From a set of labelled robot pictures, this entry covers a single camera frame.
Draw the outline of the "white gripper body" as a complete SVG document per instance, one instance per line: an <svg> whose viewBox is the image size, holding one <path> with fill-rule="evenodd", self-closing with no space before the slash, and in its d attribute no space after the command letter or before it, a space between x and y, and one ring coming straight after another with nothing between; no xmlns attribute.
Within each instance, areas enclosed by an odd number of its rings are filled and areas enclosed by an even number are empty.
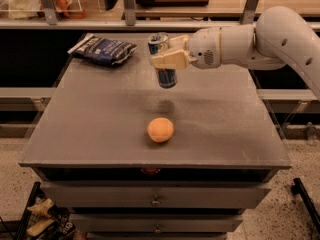
<svg viewBox="0 0 320 240"><path fill-rule="evenodd" d="M221 66L221 29L201 29L189 38L191 64L199 69L213 69Z"/></svg>

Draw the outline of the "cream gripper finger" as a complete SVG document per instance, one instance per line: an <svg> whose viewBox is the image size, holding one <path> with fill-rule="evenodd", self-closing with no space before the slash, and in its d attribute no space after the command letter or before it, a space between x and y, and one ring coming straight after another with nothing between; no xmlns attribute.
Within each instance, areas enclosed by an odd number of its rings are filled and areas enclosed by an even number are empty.
<svg viewBox="0 0 320 240"><path fill-rule="evenodd" d="M180 35L169 39L169 47L188 50L189 49L189 35Z"/></svg>
<svg viewBox="0 0 320 240"><path fill-rule="evenodd" d="M156 69L182 70L196 61L196 57L183 49L169 49L150 57L150 62Z"/></svg>

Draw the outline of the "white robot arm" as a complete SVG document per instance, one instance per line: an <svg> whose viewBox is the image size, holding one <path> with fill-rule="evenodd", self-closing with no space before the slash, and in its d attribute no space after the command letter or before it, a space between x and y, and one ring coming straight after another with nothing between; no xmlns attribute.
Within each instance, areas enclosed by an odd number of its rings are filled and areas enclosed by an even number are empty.
<svg viewBox="0 0 320 240"><path fill-rule="evenodd" d="M257 22L211 27L168 40L150 57L154 68L182 70L189 65L213 69L233 64L254 70L290 66L320 99L320 38L295 11L276 6Z"/></svg>

